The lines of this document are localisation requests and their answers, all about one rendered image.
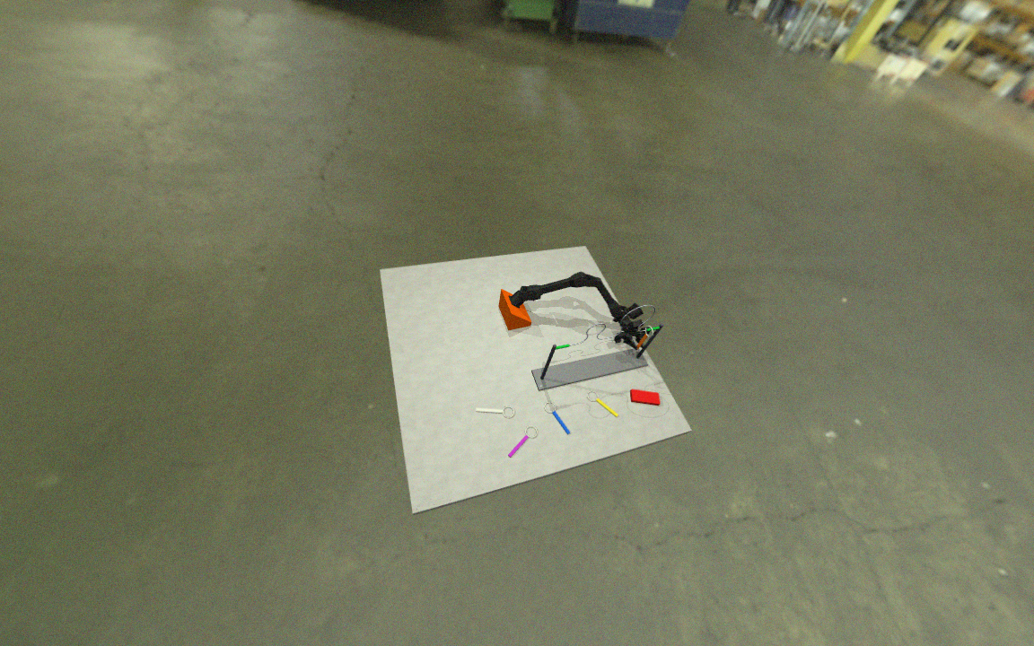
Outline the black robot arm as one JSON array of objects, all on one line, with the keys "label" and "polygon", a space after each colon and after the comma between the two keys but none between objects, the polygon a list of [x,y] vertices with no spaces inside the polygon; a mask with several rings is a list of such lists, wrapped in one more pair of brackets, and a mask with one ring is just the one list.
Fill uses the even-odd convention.
[{"label": "black robot arm", "polygon": [[[608,291],[608,289],[606,289],[606,285],[604,285],[604,283],[600,280],[599,277],[595,277],[595,275],[588,275],[585,273],[577,273],[574,275],[570,275],[569,278],[562,279],[562,281],[556,281],[550,284],[543,284],[543,285],[534,284],[529,286],[522,286],[521,289],[518,290],[517,293],[514,293],[512,297],[510,297],[509,295],[509,299],[512,300],[512,305],[514,307],[520,308],[522,303],[525,302],[526,300],[533,300],[533,301],[540,300],[540,297],[543,293],[553,293],[561,289],[567,289],[567,287],[584,287],[584,286],[598,287],[600,295],[602,295],[604,300],[606,300],[612,318],[614,318],[615,322],[624,324],[625,320],[635,319],[637,318],[637,316],[643,315],[643,310],[641,310],[641,308],[637,308],[639,307],[637,305],[632,305],[629,306],[628,308],[619,305],[618,301],[614,300],[614,298],[611,297],[611,294]],[[637,308],[637,310],[635,308]],[[628,315],[628,317],[624,318],[625,315]],[[637,327],[639,326],[642,327],[641,324],[643,324],[641,319],[632,320],[632,322],[625,324],[625,327],[627,327],[627,332],[629,331],[630,328],[635,328],[635,331],[637,331]]]}]

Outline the orange long bar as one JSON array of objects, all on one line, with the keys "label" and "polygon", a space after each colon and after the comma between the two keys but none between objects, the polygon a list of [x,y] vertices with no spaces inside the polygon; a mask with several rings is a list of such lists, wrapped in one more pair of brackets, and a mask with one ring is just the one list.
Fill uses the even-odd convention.
[{"label": "orange long bar", "polygon": [[[652,328],[650,326],[647,326],[647,327]],[[647,327],[645,327],[645,330],[647,330]],[[637,349],[639,349],[640,346],[643,346],[643,342],[644,342],[645,339],[647,339],[647,337],[648,337],[647,331],[645,331],[645,335],[643,336],[643,339],[641,339],[641,342],[637,343]]]}]

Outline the grey loop with blue handle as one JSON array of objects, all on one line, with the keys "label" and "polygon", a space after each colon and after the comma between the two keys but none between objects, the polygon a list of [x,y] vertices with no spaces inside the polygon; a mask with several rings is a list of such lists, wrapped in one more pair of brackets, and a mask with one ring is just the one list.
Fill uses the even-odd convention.
[{"label": "grey loop with blue handle", "polygon": [[[545,405],[546,404],[548,404],[548,402],[545,402]],[[553,404],[555,406],[555,410],[556,410],[556,405],[554,404],[554,402],[551,402],[551,404]],[[543,405],[543,409],[545,409],[546,412],[548,412],[548,410],[545,408],[545,405]],[[553,410],[553,412],[549,412],[549,413],[551,413],[554,417],[556,417],[556,419],[558,420],[558,422],[561,423],[564,431],[566,431],[566,433],[569,434],[571,431],[569,431],[569,428],[566,428],[566,425],[562,423],[561,418],[559,418],[559,416],[555,412],[555,410]]]}]

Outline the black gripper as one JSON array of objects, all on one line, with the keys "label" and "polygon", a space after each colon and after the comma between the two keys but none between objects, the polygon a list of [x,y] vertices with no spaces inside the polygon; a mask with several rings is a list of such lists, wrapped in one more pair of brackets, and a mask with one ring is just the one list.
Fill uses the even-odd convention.
[{"label": "black gripper", "polygon": [[637,349],[637,347],[635,346],[635,342],[633,342],[632,336],[635,336],[635,338],[636,338],[635,341],[637,343],[641,342],[641,339],[643,339],[643,336],[645,335],[645,331],[643,331],[643,330],[645,330],[645,327],[640,328],[640,331],[643,331],[643,332],[639,332],[639,331],[636,332],[635,328],[630,328],[629,331],[627,332],[627,327],[625,327],[625,324],[629,324],[629,322],[632,322],[632,320],[625,320],[625,322],[621,324],[621,327],[624,328],[624,332],[621,332],[621,334],[619,334],[619,335],[617,334],[618,336],[615,336],[615,342],[617,344],[621,343],[621,338],[624,338],[624,343],[625,344],[627,344],[628,346],[631,346],[631,347]]}]

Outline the grey loop with yellow handle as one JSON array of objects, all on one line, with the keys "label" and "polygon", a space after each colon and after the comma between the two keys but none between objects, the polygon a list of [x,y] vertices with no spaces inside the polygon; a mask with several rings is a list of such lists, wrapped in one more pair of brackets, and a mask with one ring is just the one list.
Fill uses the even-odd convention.
[{"label": "grey loop with yellow handle", "polygon": [[[594,392],[595,394],[598,394],[598,393],[596,393],[595,391],[590,391],[590,392]],[[590,397],[588,397],[588,394],[590,394],[590,392],[588,392],[588,393],[587,393],[587,398],[588,398],[588,399],[590,399]],[[596,399],[596,400],[591,400],[591,401],[592,401],[592,402],[595,402],[595,401],[598,401],[598,402],[599,402],[599,404],[600,404],[600,405],[601,405],[602,407],[606,407],[606,409],[607,409],[607,410],[609,410],[609,412],[611,412],[611,413],[612,413],[613,416],[616,416],[616,417],[618,416],[618,414],[617,414],[617,413],[615,412],[615,410],[612,410],[612,409],[611,409],[610,407],[608,407],[607,405],[604,405],[604,404],[603,404],[603,402],[599,400],[599,396],[598,396],[598,399]]]}]

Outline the grey loop with purple handle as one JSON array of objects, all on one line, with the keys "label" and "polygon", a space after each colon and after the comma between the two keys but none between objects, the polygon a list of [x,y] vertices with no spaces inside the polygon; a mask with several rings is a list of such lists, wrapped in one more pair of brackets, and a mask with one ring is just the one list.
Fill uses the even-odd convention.
[{"label": "grey loop with purple handle", "polygon": [[[528,426],[528,428],[534,428],[534,426]],[[522,439],[521,439],[521,441],[520,441],[520,444],[517,444],[516,447],[514,447],[514,449],[513,449],[512,451],[510,451],[510,453],[508,454],[508,457],[510,457],[510,458],[511,458],[511,457],[513,456],[514,452],[515,452],[515,451],[516,451],[517,449],[519,449],[519,448],[520,448],[520,447],[522,445],[522,443],[526,441],[526,439],[528,439],[528,438],[534,438],[535,436],[537,436],[537,434],[538,434],[538,430],[537,430],[537,428],[535,428],[535,436],[528,436],[528,433],[526,432],[526,430],[528,430],[528,428],[526,428],[526,429],[525,429],[525,434],[526,434],[526,436],[522,437]]]}]

